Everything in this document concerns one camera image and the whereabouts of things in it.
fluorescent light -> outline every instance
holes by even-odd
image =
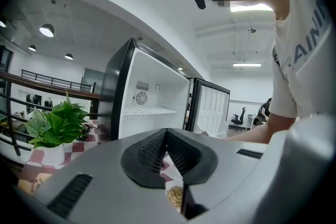
[[[5,16],[1,16],[0,17],[0,26],[1,27],[6,27],[6,22],[7,22],[7,20],[6,20]]]
[[[254,5],[254,6],[239,6],[239,5],[235,5],[230,7],[231,12],[244,12],[247,10],[270,10],[273,11],[273,9],[271,9],[269,6],[265,5],[265,4],[258,4],[258,5]]]
[[[32,51],[36,51],[36,47],[35,47],[35,45],[31,45],[31,46],[29,46],[28,49],[30,49],[30,50],[32,50]]]
[[[67,59],[69,59],[69,60],[73,60],[73,56],[72,56],[72,54],[67,54],[67,55],[65,55],[64,56],[65,58],[67,58]]]
[[[234,67],[261,67],[260,63],[234,63]]]
[[[55,31],[51,24],[45,24],[40,27],[40,32],[47,37],[53,37]]]

table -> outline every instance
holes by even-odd
[[[252,130],[252,128],[253,128],[253,121],[254,121],[254,119],[256,118],[256,116],[257,116],[257,114],[255,114],[255,115],[249,114],[249,115],[248,115],[248,118],[251,119],[251,127],[250,127],[250,130]]]
[[[90,120],[87,124],[90,127],[98,127],[97,120]],[[107,141],[106,137],[101,135],[99,129],[91,128],[89,137],[86,141],[74,140],[72,143],[64,144],[64,162],[56,166],[43,165],[42,160],[44,157],[44,151],[39,150],[38,148],[34,149],[30,159],[26,162],[21,171],[18,187],[23,189],[25,192],[32,194],[43,181],[47,180],[52,174],[57,172],[57,170],[69,164],[82,152]]]
[[[97,128],[97,120],[90,120],[88,125]],[[74,140],[72,143],[65,144],[65,160],[62,164],[56,166],[43,165],[42,160],[44,151],[36,148],[33,150],[29,161],[24,165],[17,185],[26,193],[32,195],[39,186],[56,173],[57,170],[68,165],[84,151],[108,141],[109,140],[106,137],[101,135],[99,129],[90,129],[89,137],[86,141]],[[182,176],[179,174],[173,161],[167,154],[162,161],[160,176],[164,178],[166,182],[182,181]]]

open refrigerator door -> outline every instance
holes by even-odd
[[[160,128],[183,128],[189,77],[131,38],[104,75],[99,128],[110,140]]]
[[[187,131],[225,138],[230,91],[210,82],[194,79]]]

white t-shirt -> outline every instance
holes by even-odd
[[[331,56],[335,40],[332,19],[323,0],[290,0],[288,17],[276,21],[271,113],[305,118],[334,109],[324,104],[328,106],[328,95],[332,94],[328,87],[333,78]],[[326,69],[329,78],[324,77]]]

office chair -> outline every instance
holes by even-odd
[[[235,120],[231,120],[231,122],[233,122],[236,126],[236,132],[237,132],[237,126],[238,125],[242,125],[243,124],[243,119],[244,119],[244,114],[245,114],[246,108],[243,108],[242,114],[240,115],[240,118],[238,119],[238,115],[234,114],[234,116],[236,117]]]

